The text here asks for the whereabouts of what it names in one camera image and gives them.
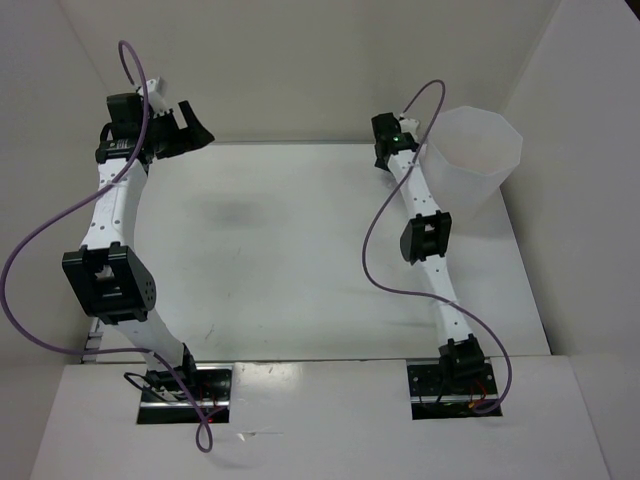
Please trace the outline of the translucent white plastic bin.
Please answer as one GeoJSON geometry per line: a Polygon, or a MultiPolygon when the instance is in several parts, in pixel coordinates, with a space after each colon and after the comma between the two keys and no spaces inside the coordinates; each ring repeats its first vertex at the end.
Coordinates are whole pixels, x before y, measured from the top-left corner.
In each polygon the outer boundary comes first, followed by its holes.
{"type": "Polygon", "coordinates": [[[519,166],[522,146],[502,115],[462,106],[438,116],[420,165],[436,203],[462,225],[519,166]]]}

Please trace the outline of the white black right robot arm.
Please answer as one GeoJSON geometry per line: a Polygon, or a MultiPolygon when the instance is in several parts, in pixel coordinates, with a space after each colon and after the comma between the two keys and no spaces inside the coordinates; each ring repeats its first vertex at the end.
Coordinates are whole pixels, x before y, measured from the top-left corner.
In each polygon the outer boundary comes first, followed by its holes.
{"type": "Polygon", "coordinates": [[[426,292],[436,301],[438,378],[445,395],[461,395],[484,369],[484,354],[463,312],[455,308],[455,290],[445,258],[452,217],[433,198],[420,167],[415,138],[418,123],[382,113],[371,119],[375,166],[401,185],[408,223],[400,236],[402,258],[417,269],[426,292]]]}

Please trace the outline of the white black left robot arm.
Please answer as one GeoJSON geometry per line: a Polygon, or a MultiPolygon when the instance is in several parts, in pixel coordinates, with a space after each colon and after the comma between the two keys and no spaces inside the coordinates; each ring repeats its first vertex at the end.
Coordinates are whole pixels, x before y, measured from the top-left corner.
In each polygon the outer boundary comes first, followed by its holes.
{"type": "Polygon", "coordinates": [[[185,400],[198,391],[200,376],[188,347],[155,308],[157,286],[134,251],[134,231],[151,163],[199,150],[215,137],[188,101],[178,104],[185,127],[163,98],[153,95],[150,103],[145,111],[141,92],[108,97],[111,120],[101,132],[96,162],[100,184],[109,190],[96,201],[80,248],[64,254],[62,268],[84,312],[142,350],[152,386],[185,400]]]}

